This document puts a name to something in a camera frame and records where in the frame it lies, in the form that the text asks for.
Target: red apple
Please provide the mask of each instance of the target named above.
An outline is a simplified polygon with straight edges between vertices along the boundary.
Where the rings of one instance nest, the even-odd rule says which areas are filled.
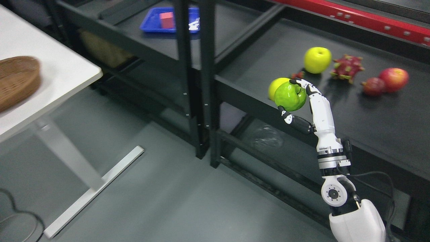
[[[379,78],[369,78],[363,85],[363,92],[368,96],[380,96],[385,91],[385,82]]]
[[[385,82],[385,91],[393,93],[404,87],[409,81],[409,74],[400,68],[387,68],[379,74]]]

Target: yellow apple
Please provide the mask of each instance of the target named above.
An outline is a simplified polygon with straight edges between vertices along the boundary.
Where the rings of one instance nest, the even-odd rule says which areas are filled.
[[[331,62],[332,53],[324,47],[312,47],[304,55],[304,68],[313,74],[325,71]]]
[[[275,97],[276,89],[278,89],[278,87],[280,85],[282,85],[283,83],[285,83],[287,81],[290,81],[290,79],[289,78],[277,78],[274,81],[272,81],[272,83],[270,83],[269,91],[268,91],[268,95],[269,95],[270,100],[275,101],[274,97]]]

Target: red shelf frame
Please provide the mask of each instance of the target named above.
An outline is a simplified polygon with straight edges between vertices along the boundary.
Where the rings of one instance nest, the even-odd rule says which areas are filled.
[[[275,0],[391,36],[430,46],[430,29],[325,0]]]

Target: dragon fruit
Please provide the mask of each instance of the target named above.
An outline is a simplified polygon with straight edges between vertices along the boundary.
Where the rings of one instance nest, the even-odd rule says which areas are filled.
[[[359,71],[364,71],[364,68],[361,66],[362,59],[362,57],[344,54],[344,57],[333,60],[335,68],[330,72],[332,78],[348,80],[352,84],[355,74]]]

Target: blue tray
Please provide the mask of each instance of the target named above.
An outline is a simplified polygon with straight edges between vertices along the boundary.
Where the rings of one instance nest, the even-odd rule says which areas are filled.
[[[160,13],[164,12],[173,12],[175,14],[172,7],[152,8],[140,25],[140,29],[144,32],[175,33],[176,28],[161,28]],[[200,30],[199,8],[189,8],[188,16],[190,33],[197,33]]]

